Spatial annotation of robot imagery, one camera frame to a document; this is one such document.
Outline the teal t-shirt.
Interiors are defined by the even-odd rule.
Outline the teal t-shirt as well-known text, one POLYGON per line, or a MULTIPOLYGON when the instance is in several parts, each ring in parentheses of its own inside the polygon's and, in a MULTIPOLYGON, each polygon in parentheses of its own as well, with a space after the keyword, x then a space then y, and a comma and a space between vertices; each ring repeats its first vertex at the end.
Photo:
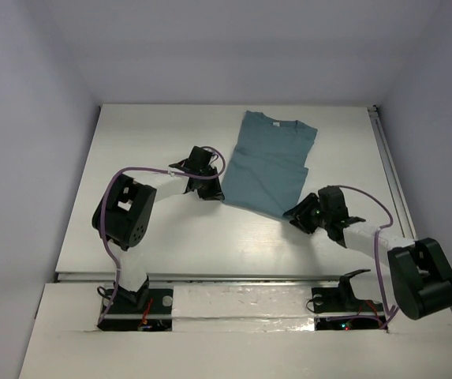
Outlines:
POLYGON ((281 219, 299 201, 317 133, 299 120, 246 111, 222 179, 224 203, 281 219))

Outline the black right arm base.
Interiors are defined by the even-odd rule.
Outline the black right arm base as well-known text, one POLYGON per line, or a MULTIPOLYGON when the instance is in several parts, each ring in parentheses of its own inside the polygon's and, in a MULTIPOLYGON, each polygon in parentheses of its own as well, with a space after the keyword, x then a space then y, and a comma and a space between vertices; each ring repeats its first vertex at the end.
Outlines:
POLYGON ((316 330, 353 331, 385 328, 383 305, 371 299, 358 298, 351 279, 370 269, 358 269, 341 275, 335 287, 314 287, 306 309, 316 315, 316 330))

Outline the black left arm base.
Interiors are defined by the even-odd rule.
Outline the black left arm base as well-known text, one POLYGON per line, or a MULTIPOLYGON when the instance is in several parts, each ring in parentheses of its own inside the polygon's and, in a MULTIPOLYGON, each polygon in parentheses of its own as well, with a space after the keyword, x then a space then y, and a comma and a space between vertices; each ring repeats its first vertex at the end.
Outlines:
POLYGON ((98 329, 104 332, 170 332, 174 291, 170 288, 149 289, 142 305, 127 299, 118 291, 98 329))

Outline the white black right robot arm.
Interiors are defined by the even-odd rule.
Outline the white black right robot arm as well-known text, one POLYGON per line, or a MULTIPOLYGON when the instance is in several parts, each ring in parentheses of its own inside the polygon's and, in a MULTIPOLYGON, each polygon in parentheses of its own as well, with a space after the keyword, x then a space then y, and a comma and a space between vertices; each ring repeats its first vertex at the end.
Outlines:
POLYGON ((443 248, 433 238, 414 240, 386 231, 388 223, 368 223, 351 216, 346 206, 344 189, 349 186, 326 186, 310 193, 283 217, 309 235, 323 229, 327 237, 349 250, 371 256, 379 281, 382 302, 387 301, 381 265, 390 270, 395 307, 411 320, 452 307, 452 268, 443 248))

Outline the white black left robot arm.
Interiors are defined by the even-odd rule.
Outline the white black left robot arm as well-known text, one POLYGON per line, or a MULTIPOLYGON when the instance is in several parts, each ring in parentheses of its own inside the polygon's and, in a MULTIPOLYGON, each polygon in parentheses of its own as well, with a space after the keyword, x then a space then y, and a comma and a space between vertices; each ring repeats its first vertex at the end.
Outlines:
POLYGON ((119 305, 138 312, 148 303, 148 274, 140 255, 129 250, 146 235, 155 203, 187 193, 204 201, 222 201, 219 177, 225 168, 218 150, 195 146, 187 158, 166 169, 125 167, 114 174, 92 217, 115 267, 112 292, 99 291, 108 301, 106 308, 119 305))

